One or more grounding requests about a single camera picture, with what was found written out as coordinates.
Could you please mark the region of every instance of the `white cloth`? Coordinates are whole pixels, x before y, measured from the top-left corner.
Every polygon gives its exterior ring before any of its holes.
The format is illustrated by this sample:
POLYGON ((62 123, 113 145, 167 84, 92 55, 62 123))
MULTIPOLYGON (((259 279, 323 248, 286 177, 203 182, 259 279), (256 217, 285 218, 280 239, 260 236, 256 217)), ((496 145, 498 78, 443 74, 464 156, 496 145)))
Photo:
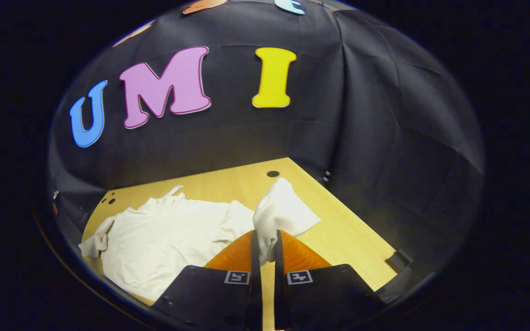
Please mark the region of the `white cloth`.
POLYGON ((238 201, 213 203, 172 196, 149 199, 106 218, 79 245, 98 257, 106 277, 120 288, 156 301, 185 266, 204 266, 238 237, 257 230, 259 261, 274 260, 277 229, 298 236, 320 219, 279 178, 253 212, 238 201))
POLYGON ((292 185, 285 178, 278 178, 257 205, 253 216, 261 266, 275 260, 277 230, 297 237, 318 222, 320 218, 296 195, 292 185))

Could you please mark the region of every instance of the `letter m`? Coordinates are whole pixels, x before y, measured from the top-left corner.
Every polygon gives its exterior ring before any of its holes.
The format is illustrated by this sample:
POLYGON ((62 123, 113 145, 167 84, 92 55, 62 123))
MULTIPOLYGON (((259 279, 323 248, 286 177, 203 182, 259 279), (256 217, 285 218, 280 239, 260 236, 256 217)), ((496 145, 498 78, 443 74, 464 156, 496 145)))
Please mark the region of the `letter m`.
POLYGON ((171 90, 174 92, 170 107, 173 114, 194 113, 210 107, 212 101, 204 95, 202 86, 202 59, 208 51, 208 47, 201 46, 177 52, 160 78, 146 63, 126 69, 120 75, 126 94, 124 126, 133 129, 149 121, 149 115, 141 109, 140 100, 156 117, 162 117, 171 90))

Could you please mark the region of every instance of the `blue letter u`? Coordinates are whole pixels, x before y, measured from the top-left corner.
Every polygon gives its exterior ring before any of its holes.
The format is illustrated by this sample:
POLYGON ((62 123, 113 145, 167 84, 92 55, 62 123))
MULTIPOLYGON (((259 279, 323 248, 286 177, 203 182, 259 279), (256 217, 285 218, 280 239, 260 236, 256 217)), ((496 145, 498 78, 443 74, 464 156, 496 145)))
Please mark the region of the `blue letter u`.
POLYGON ((93 125, 89 130, 85 130, 83 127, 83 121, 81 117, 81 107, 83 102, 85 102, 85 98, 80 98, 77 100, 73 104, 73 107, 71 107, 71 111, 69 111, 69 115, 71 115, 73 138, 75 138, 75 143, 79 147, 91 146, 95 141, 97 141, 97 139, 99 139, 101 132, 104 130, 105 119, 102 92, 107 84, 108 81, 101 81, 93 86, 93 88, 91 88, 89 91, 88 95, 91 98, 91 109, 93 113, 93 125))

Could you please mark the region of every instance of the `clothing tag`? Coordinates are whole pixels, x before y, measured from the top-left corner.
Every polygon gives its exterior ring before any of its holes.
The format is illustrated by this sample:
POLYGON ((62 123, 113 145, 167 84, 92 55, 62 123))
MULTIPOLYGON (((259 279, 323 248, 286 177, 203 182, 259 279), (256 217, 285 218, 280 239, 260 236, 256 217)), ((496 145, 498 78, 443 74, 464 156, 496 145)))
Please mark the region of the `clothing tag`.
POLYGON ((183 186, 181 186, 181 185, 173 187, 173 189, 171 189, 171 191, 169 191, 169 193, 165 194, 164 198, 170 197, 171 195, 177 193, 177 191, 181 190, 182 187, 183 186))

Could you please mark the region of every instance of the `wooden table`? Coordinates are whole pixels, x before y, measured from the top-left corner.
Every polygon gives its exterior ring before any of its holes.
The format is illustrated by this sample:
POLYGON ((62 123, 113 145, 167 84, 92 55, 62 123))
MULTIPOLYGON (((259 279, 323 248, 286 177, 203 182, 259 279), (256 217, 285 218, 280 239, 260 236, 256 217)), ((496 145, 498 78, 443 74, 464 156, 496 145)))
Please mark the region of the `wooden table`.
MULTIPOLYGON (((299 240, 333 266, 350 264, 374 291, 396 276, 395 270, 386 263, 395 250, 289 158, 109 191, 91 215, 82 239, 84 241, 91 237, 107 217, 123 212, 128 207, 138 209, 150 197, 159 199, 177 185, 183 186, 179 192, 185 193, 188 199, 226 203, 237 200, 255 210, 263 195, 279 177, 286 178, 296 194, 321 219, 321 222, 299 236, 299 240), (268 177, 267 172, 272 170, 279 171, 279 176, 268 177)), ((100 258, 84 259, 99 274, 103 274, 100 258)), ((263 330, 273 331, 274 263, 261 267, 261 282, 263 330)), ((148 305, 154 303, 134 296, 148 305)))

